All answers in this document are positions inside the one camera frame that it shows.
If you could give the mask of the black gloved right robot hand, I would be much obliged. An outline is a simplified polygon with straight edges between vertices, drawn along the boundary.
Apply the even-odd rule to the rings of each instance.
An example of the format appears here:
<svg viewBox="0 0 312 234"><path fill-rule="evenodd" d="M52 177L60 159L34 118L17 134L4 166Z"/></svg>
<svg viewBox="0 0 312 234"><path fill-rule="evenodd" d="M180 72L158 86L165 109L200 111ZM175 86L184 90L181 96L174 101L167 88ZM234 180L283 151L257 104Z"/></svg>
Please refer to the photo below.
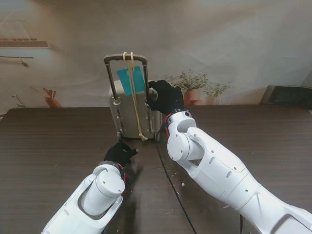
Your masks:
<svg viewBox="0 0 312 234"><path fill-rule="evenodd" d="M169 115L176 109L184 109L183 94L179 87L173 87L165 80L158 80L149 81L149 89L146 103L151 110Z"/></svg>

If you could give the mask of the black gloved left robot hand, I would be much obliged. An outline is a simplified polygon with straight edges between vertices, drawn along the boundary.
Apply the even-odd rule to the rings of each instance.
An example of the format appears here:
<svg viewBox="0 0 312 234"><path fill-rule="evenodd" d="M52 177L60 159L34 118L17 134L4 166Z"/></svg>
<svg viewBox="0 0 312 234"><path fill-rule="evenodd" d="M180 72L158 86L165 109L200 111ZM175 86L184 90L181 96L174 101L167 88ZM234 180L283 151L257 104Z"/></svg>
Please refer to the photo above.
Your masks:
<svg viewBox="0 0 312 234"><path fill-rule="evenodd" d="M124 142L118 142L106 153L104 160L120 164L122 167L131 163L131 158L138 154L137 148L131 148Z"/></svg>

